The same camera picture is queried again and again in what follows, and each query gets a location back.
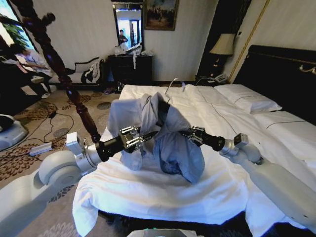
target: bed frame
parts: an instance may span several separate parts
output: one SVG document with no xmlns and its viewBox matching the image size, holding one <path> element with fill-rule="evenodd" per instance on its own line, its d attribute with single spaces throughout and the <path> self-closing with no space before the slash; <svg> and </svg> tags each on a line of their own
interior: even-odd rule
<svg viewBox="0 0 316 237">
<path fill-rule="evenodd" d="M 252 45 L 234 83 L 316 125 L 316 51 Z"/>
</svg>

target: lamp shade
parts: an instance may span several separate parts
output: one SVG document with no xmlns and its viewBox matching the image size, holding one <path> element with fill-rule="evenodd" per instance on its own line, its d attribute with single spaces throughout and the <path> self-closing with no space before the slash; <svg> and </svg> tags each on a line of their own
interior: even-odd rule
<svg viewBox="0 0 316 237">
<path fill-rule="evenodd" d="M 233 55 L 233 43 L 235 34 L 221 34 L 210 53 L 219 55 Z"/>
</svg>

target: white pillow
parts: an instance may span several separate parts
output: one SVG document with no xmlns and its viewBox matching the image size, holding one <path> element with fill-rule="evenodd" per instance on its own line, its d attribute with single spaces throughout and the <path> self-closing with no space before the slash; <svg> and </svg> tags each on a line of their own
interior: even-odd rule
<svg viewBox="0 0 316 237">
<path fill-rule="evenodd" d="M 316 172 L 316 126 L 286 111 L 254 117 L 298 159 Z"/>
<path fill-rule="evenodd" d="M 238 84 L 219 85 L 215 87 L 231 103 L 247 113 L 260 113 L 282 109 L 276 102 L 269 98 Z"/>
</svg>

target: white duvet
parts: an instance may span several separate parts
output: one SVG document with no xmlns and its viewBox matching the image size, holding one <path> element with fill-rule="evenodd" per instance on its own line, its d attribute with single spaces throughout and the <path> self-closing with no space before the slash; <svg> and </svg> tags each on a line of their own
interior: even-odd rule
<svg viewBox="0 0 316 237">
<path fill-rule="evenodd" d="M 143 94 L 164 94 L 166 87 L 126 85 L 120 99 L 140 98 Z M 170 88 L 169 103 L 194 126 L 205 127 L 211 135 L 232 139 L 242 132 L 258 147 L 262 156 L 279 163 L 316 191 L 316 176 L 250 114 L 238 109 L 212 87 L 187 85 Z M 101 140 L 111 139 L 106 129 Z M 245 210 L 250 231 L 264 234 L 286 217 L 249 179 L 237 164 L 201 146 L 205 170 L 192 185 L 180 175 L 160 170 L 156 160 L 145 160 L 142 170 L 132 171 L 120 161 L 120 153 L 96 171 L 84 176 L 77 187 L 73 217 L 77 231 L 85 236 L 95 225 L 98 210 L 143 219 L 222 224 Z"/>
</svg>

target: mirror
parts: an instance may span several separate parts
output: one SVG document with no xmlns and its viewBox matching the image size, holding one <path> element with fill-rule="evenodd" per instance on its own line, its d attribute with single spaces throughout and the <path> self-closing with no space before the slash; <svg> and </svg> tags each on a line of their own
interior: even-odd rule
<svg viewBox="0 0 316 237">
<path fill-rule="evenodd" d="M 113 12 L 117 27 L 118 44 L 129 50 L 142 45 L 144 49 L 143 5 L 129 3 L 113 4 Z"/>
</svg>

